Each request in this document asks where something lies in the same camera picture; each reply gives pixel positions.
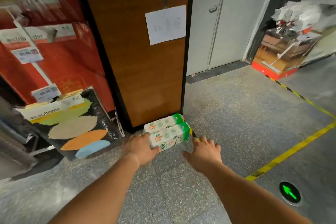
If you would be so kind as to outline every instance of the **green and white package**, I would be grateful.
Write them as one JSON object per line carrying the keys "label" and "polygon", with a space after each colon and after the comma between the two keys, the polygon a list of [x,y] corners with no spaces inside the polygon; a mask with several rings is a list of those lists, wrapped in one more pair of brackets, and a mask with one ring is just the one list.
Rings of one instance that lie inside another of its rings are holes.
{"label": "green and white package", "polygon": [[149,144],[152,148],[161,146],[166,150],[182,141],[187,141],[190,133],[190,127],[186,122],[174,125],[166,130],[159,131],[149,136]]}
{"label": "green and white package", "polygon": [[161,130],[165,130],[166,128],[170,128],[176,124],[180,124],[181,122],[184,122],[184,117],[179,113],[174,114],[146,124],[143,128],[143,133],[149,132],[149,134],[154,134]]}

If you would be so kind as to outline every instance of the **brown wooden panel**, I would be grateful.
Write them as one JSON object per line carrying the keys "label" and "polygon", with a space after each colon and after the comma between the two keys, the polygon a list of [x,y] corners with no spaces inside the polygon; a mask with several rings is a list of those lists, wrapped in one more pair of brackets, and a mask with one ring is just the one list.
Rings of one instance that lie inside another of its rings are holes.
{"label": "brown wooden panel", "polygon": [[[185,38],[150,45],[145,13],[163,0],[88,0],[132,125],[180,110]],[[168,7],[187,0],[167,0]]]}

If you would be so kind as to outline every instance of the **hand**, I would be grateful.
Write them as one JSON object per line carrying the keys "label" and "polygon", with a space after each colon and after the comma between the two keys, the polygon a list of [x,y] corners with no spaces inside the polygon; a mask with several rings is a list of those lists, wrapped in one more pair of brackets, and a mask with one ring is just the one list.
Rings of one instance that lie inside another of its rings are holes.
{"label": "hand", "polygon": [[160,151],[160,146],[155,147],[153,150],[151,149],[149,133],[130,136],[122,145],[122,156],[134,158],[138,167],[149,164]]}
{"label": "hand", "polygon": [[207,140],[204,136],[200,138],[200,142],[195,137],[192,142],[194,144],[192,153],[183,151],[183,156],[196,171],[204,174],[209,165],[217,162],[222,163],[219,144],[215,144],[213,140]]}

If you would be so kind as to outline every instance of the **forearm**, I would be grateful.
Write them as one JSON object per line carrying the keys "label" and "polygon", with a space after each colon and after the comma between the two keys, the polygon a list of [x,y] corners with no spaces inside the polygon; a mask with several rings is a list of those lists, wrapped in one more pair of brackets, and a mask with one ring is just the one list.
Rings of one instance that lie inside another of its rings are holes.
{"label": "forearm", "polygon": [[267,190],[236,175],[222,163],[210,165],[205,176],[220,197],[232,224],[311,223]]}
{"label": "forearm", "polygon": [[126,192],[138,169],[136,159],[119,159],[105,174],[80,192],[50,224],[117,222]]}

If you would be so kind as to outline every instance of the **door handle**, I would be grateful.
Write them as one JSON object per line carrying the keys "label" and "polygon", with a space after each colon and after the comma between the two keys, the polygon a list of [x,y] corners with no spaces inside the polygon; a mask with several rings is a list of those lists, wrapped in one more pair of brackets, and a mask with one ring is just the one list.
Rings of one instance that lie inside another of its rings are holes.
{"label": "door handle", "polygon": [[215,12],[217,10],[217,8],[218,8],[218,5],[215,5],[213,8],[210,8],[209,13]]}

